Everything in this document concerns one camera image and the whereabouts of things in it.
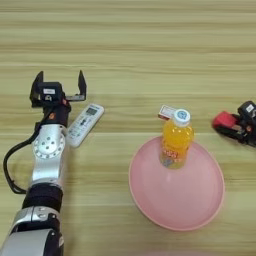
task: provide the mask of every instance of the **wooden table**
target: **wooden table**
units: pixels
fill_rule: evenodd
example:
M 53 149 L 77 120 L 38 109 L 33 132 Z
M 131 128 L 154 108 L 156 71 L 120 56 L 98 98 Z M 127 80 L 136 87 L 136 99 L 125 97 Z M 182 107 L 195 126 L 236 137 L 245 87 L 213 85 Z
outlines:
M 236 112 L 244 101 L 255 100 L 255 12 L 249 0 L 1 0 L 0 160 L 42 118 L 28 98 L 41 70 L 67 94 L 77 92 L 78 72 L 85 72 L 88 99 L 72 105 L 70 122 L 90 102 L 106 109 L 69 154 L 65 255 L 256 254 L 256 151 L 211 128 L 218 112 Z M 195 140 L 216 157 L 225 177 L 220 214 L 195 232 L 156 226 L 129 192 L 129 163 L 141 144 L 161 134 L 162 104 L 190 110 Z M 31 175 L 32 156 L 27 147 L 10 159 L 22 186 Z M 1 243 L 22 200 L 1 172 Z

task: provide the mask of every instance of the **orange juice bottle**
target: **orange juice bottle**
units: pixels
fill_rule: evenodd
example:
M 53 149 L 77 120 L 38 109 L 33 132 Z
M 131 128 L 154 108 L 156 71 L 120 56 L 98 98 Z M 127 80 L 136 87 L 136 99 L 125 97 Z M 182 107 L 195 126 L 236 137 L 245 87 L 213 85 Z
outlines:
M 162 153 L 160 161 L 169 169 L 181 168 L 186 161 L 188 148 L 194 138 L 190 125 L 190 114 L 184 109 L 174 112 L 163 129 Z

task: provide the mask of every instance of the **white remote control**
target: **white remote control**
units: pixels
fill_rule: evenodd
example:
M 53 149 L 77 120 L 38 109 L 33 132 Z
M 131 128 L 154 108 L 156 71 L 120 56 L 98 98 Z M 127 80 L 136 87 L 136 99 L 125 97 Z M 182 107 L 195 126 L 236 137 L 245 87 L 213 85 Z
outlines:
M 78 147 L 103 113 L 102 106 L 96 104 L 87 106 L 68 128 L 67 141 L 69 145 Z

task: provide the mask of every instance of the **pink plate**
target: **pink plate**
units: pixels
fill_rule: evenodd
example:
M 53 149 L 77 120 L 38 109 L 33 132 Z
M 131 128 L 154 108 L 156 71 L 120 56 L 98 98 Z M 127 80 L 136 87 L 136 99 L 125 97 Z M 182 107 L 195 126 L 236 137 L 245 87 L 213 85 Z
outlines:
M 146 142 L 130 166 L 130 189 L 140 210 L 156 224 L 177 231 L 198 229 L 218 213 L 224 179 L 216 160 L 193 142 L 186 164 L 169 170 L 159 161 L 161 137 Z

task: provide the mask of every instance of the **white bottle cap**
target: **white bottle cap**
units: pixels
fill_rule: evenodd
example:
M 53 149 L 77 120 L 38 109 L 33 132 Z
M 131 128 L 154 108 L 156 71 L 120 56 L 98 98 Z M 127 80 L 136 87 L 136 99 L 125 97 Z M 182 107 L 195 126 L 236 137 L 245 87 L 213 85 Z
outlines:
M 173 122 L 179 127 L 186 127 L 190 122 L 190 114 L 185 109 L 177 109 L 173 115 Z

